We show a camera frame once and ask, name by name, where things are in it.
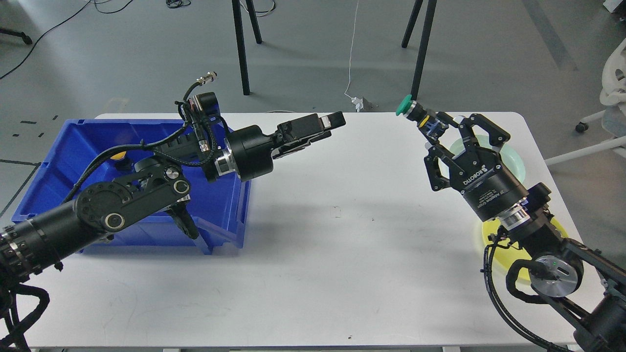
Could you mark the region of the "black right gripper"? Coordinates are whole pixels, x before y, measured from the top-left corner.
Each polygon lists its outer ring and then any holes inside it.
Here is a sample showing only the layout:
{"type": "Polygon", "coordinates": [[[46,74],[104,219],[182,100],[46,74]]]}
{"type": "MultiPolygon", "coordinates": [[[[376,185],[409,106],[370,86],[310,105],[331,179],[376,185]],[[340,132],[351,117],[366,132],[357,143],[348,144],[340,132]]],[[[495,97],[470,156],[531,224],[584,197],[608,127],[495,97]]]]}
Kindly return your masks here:
{"type": "Polygon", "coordinates": [[[461,192],[481,221],[496,218],[529,196],[528,190],[502,162],[501,148],[511,136],[483,114],[452,117],[438,112],[438,120],[447,129],[456,129],[463,145],[454,153],[440,143],[425,143],[425,170],[434,192],[452,188],[461,192]],[[440,163],[448,169],[441,173],[440,163]]]}

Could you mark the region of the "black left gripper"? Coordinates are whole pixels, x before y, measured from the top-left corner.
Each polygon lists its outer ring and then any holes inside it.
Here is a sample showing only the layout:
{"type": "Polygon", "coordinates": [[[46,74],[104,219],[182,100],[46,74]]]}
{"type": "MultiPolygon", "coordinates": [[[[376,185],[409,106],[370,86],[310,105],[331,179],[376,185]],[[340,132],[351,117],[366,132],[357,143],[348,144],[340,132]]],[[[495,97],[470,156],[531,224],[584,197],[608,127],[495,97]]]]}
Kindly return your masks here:
{"type": "Polygon", "coordinates": [[[257,125],[231,131],[225,128],[222,174],[236,173],[242,182],[272,172],[273,161],[328,138],[327,131],[346,125],[342,112],[309,114],[280,123],[272,134],[257,125]]]}

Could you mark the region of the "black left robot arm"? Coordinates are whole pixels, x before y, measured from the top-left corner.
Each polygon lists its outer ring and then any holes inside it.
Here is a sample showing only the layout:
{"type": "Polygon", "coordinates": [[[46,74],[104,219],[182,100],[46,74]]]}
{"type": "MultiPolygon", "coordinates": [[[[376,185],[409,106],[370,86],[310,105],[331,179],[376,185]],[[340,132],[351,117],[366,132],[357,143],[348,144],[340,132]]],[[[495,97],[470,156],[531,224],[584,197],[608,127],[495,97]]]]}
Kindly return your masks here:
{"type": "Polygon", "coordinates": [[[313,113],[264,134],[252,125],[230,131],[214,93],[192,91],[216,79],[208,72],[177,102],[183,123],[156,142],[120,144],[94,158],[58,207],[1,232],[1,318],[7,335],[3,352],[28,352],[25,332],[50,302],[46,290],[29,286],[32,274],[148,216],[164,211],[190,239],[199,230],[186,209],[191,182],[183,167],[199,167],[208,182],[235,173],[246,182],[272,172],[273,161],[328,138],[346,120],[342,112],[313,113]]]}

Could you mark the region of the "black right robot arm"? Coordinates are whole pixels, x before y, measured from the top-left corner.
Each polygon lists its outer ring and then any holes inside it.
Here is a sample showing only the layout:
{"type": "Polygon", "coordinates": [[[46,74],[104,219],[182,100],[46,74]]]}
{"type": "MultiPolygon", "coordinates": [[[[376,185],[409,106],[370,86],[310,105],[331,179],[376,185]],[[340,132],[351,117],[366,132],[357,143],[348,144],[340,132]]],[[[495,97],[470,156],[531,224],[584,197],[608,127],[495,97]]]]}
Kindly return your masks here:
{"type": "Polygon", "coordinates": [[[526,189],[502,161],[499,148],[510,135],[482,114],[452,119],[446,113],[425,112],[417,126],[430,144],[425,167],[433,190],[451,187],[460,192],[483,221],[496,219],[489,236],[483,274],[487,292],[505,322],[523,338],[548,351],[559,348],[522,326],[503,306],[492,281],[495,252],[525,250],[505,278],[507,291],[531,305],[549,305],[574,327],[574,339],[586,352],[625,350],[625,271],[572,238],[564,238],[552,223],[550,190],[537,183],[526,189]],[[584,263],[604,281],[604,296],[588,312],[569,299],[581,287],[584,263]]]}

